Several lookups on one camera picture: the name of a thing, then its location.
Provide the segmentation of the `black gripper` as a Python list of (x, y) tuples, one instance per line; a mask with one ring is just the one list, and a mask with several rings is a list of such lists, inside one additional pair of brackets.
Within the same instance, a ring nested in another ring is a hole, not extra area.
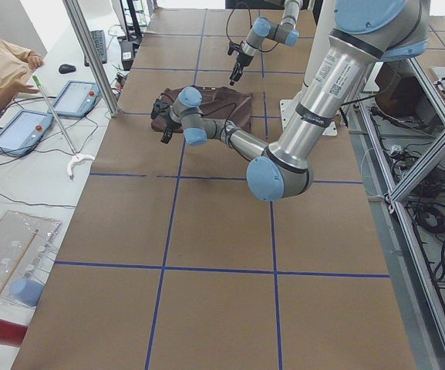
[(161, 142), (168, 144), (174, 133), (181, 133), (181, 124), (173, 120), (170, 116), (165, 118), (166, 131), (163, 133)]
[(247, 55), (243, 52), (240, 52), (238, 54), (236, 63), (230, 75), (230, 82), (229, 82), (230, 86), (233, 86), (236, 82), (239, 81), (239, 79), (243, 74), (244, 68), (248, 67), (251, 64), (253, 58), (254, 56)]

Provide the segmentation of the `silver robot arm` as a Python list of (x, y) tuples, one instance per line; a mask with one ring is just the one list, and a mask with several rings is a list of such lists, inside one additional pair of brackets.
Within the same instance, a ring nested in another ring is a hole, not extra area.
[(408, 59), (427, 45), (428, 1), (326, 1), (318, 36), (328, 50), (292, 104), (278, 140), (266, 143), (228, 119), (211, 119), (201, 110), (202, 96), (188, 86), (173, 102), (156, 101), (152, 117), (166, 121), (163, 142), (181, 130), (185, 142), (200, 146), (216, 139), (248, 161), (250, 191), (263, 201), (304, 193), (312, 184), (308, 155), (351, 95), (357, 80), (376, 62)]
[(274, 5), (279, 5), (283, 8), (281, 21), (275, 23), (269, 19), (260, 16), (256, 18), (251, 25), (250, 31), (244, 41), (239, 43), (233, 42), (228, 34), (228, 55), (231, 56), (234, 52), (238, 54), (231, 75), (229, 77), (229, 84), (233, 86), (243, 75), (243, 71), (248, 67), (257, 52), (270, 52), (264, 50), (264, 40), (275, 42), (275, 46), (283, 44), (287, 46), (294, 46), (299, 32), (296, 30), (299, 12), (302, 9), (303, 1), (285, 0), (285, 1), (269, 1)]

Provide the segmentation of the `person's hand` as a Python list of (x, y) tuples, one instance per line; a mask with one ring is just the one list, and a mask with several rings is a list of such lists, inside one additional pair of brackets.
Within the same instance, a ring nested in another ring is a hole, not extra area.
[(28, 63), (29, 68), (31, 70), (36, 70), (36, 69), (38, 69), (38, 68), (43, 66), (44, 61), (43, 61), (43, 58), (40, 55), (31, 54), (27, 58), (27, 63)]

